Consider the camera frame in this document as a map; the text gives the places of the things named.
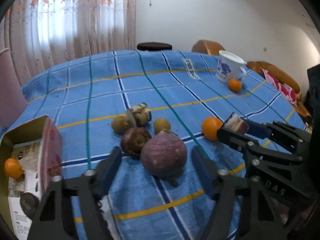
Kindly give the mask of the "orange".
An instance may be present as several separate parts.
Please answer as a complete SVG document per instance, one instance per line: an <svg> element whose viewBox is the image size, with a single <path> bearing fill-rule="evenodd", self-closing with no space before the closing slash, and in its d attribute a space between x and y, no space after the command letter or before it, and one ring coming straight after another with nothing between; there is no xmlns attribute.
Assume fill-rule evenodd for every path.
<svg viewBox="0 0 320 240"><path fill-rule="evenodd" d="M19 179L23 174L20 163L13 158L8 158L5 161L4 169L6 174L12 179Z"/></svg>
<svg viewBox="0 0 320 240"><path fill-rule="evenodd" d="M242 83L236 79L230 79L228 82L228 88L234 93L239 93L242 90Z"/></svg>
<svg viewBox="0 0 320 240"><path fill-rule="evenodd" d="M202 123L202 133L210 141L217 140L217 131L223 125L223 122L213 116L206 118Z"/></svg>

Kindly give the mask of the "large purple round fruit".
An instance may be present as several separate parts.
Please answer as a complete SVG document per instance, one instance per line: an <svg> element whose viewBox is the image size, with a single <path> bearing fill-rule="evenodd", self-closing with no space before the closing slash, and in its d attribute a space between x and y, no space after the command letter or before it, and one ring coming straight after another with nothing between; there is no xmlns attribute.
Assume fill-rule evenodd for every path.
<svg viewBox="0 0 320 240"><path fill-rule="evenodd" d="M179 176L187 162L187 147L176 135L161 131L142 148L140 160L152 176Z"/></svg>

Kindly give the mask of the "brown kiwi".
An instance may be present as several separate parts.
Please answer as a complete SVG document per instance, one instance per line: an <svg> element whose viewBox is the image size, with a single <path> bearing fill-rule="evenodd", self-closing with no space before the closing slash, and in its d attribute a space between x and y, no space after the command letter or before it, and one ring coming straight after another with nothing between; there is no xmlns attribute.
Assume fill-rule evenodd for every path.
<svg viewBox="0 0 320 240"><path fill-rule="evenodd" d="M165 118L157 118L153 124L153 127L156 134L160 133L161 131L170 132L171 130L171 124Z"/></svg>
<svg viewBox="0 0 320 240"><path fill-rule="evenodd" d="M113 119L111 127L115 133L124 134L132 125L126 116L118 116Z"/></svg>

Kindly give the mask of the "cut fruit piece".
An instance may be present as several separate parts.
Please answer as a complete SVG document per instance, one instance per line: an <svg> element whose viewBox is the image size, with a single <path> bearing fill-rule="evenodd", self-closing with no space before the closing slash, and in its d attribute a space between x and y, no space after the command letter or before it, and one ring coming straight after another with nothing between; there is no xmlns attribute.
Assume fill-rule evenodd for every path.
<svg viewBox="0 0 320 240"><path fill-rule="evenodd" d="M133 127L144 127L152 119L151 111L144 102L128 108L126 116Z"/></svg>

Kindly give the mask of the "dark red mangosteen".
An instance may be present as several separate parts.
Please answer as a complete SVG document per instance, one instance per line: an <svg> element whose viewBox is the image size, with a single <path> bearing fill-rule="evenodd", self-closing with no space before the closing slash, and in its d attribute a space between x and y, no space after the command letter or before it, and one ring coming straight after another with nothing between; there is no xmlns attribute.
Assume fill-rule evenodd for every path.
<svg viewBox="0 0 320 240"><path fill-rule="evenodd" d="M151 134L144 128L129 128L121 138L121 150L131 158L140 159L143 147L151 138Z"/></svg>

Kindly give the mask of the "dark fruit in box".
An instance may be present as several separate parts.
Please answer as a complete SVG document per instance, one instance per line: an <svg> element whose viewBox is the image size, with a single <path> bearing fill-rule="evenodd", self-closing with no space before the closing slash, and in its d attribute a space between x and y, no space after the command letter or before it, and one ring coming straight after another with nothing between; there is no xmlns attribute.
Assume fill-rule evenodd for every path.
<svg viewBox="0 0 320 240"><path fill-rule="evenodd" d="M33 220L36 211L39 207L39 198L30 192L25 192L21 194L20 197L20 206L24 214L31 220Z"/></svg>

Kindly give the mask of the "brown leather sofa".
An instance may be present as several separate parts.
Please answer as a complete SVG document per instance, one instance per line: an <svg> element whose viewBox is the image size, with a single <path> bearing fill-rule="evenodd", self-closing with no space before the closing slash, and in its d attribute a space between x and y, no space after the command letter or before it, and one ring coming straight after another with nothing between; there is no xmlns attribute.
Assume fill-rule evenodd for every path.
<svg viewBox="0 0 320 240"><path fill-rule="evenodd" d="M273 74L281 83L286 83L290 87L292 87L296 93L297 105L293 105L295 111L301 117L301 119L306 122L308 125L312 123L312 116L310 112L303 105L302 100L303 96L300 90L299 84L291 77L289 74L285 73L283 70L278 68L277 66L270 64L265 61L249 61L247 63L247 67L260 76L264 77L262 69L268 70L271 74Z"/></svg>

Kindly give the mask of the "pink floral cushion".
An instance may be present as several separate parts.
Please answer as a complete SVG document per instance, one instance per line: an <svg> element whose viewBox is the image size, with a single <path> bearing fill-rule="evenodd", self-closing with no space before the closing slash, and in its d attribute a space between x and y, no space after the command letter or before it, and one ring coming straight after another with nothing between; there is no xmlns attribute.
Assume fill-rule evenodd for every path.
<svg viewBox="0 0 320 240"><path fill-rule="evenodd" d="M297 105L296 93L292 87L286 83L281 83L273 74L268 70L262 69L265 80L276 88L286 98L286 100L292 105Z"/></svg>

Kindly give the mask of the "orange in box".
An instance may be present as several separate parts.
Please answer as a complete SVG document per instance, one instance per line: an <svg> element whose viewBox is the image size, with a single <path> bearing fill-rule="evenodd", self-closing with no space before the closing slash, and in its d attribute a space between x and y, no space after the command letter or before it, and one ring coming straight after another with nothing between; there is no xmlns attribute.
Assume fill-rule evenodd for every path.
<svg viewBox="0 0 320 240"><path fill-rule="evenodd" d="M20 163L13 158L8 158L5 161L4 169L6 174L12 179L19 179L23 174Z"/></svg>

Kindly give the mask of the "white blue floral cup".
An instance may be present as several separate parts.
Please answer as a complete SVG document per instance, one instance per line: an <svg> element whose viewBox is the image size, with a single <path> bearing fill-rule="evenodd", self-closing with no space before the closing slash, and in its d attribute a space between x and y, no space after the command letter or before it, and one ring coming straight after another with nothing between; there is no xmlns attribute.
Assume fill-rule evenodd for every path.
<svg viewBox="0 0 320 240"><path fill-rule="evenodd" d="M220 50L216 77L222 83L229 83L231 79L236 79L243 83L247 77L247 72L245 70L246 64L247 62L238 55L229 51Z"/></svg>

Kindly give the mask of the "gold pink tin box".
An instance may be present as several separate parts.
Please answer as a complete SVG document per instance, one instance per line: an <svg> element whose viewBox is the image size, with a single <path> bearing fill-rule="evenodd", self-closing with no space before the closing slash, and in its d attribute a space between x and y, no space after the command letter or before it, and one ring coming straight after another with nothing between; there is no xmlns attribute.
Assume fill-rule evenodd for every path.
<svg viewBox="0 0 320 240"><path fill-rule="evenodd" d="M4 133L1 137L1 216L18 239L27 239L31 219L21 195L41 199L54 176L62 173L62 135L53 120L43 115ZM12 158L22 167L18 179L8 176L5 162Z"/></svg>

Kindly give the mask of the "blue plaid tablecloth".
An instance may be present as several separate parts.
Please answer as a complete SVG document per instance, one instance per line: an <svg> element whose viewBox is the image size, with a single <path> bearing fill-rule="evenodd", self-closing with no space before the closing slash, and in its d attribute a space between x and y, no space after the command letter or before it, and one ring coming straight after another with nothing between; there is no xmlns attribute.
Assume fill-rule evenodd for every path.
<svg viewBox="0 0 320 240"><path fill-rule="evenodd" d="M258 123L305 125L253 71L240 93L231 92L216 78L218 60L185 51L123 50L62 63L23 86L28 104L14 126L49 116L63 138L63 176L73 178L95 168L120 144L112 120L145 103L153 120L169 120L187 149L201 145L219 168L242 177L242 155L204 137L206 118L226 120L236 113ZM103 206L122 239L199 239L214 202L205 195L191 160L173 187L150 176L140 161L124 157Z"/></svg>

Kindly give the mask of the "pink kettle jug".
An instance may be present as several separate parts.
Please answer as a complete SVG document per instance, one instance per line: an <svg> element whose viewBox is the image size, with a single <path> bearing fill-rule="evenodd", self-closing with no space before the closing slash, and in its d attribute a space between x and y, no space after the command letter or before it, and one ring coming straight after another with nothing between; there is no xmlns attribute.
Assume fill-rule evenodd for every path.
<svg viewBox="0 0 320 240"><path fill-rule="evenodd" d="M27 102L16 76L9 48L1 50L0 68L0 123L1 129L6 129L20 117L27 106Z"/></svg>

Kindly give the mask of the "dark round stool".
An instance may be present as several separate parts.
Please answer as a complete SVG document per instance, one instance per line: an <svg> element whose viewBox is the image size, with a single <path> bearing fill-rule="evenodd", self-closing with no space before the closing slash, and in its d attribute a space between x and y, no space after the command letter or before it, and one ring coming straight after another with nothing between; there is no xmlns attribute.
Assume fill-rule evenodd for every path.
<svg viewBox="0 0 320 240"><path fill-rule="evenodd" d="M143 42L137 45L137 50L141 51L161 51L172 50L172 45L161 42Z"/></svg>

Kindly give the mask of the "sheer floral curtain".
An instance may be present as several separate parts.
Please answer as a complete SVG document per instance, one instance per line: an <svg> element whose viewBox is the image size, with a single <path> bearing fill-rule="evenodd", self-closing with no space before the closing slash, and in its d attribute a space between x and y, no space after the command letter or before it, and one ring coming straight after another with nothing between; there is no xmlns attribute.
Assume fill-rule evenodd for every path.
<svg viewBox="0 0 320 240"><path fill-rule="evenodd" d="M52 66L134 49L136 0L15 0L1 20L21 85Z"/></svg>

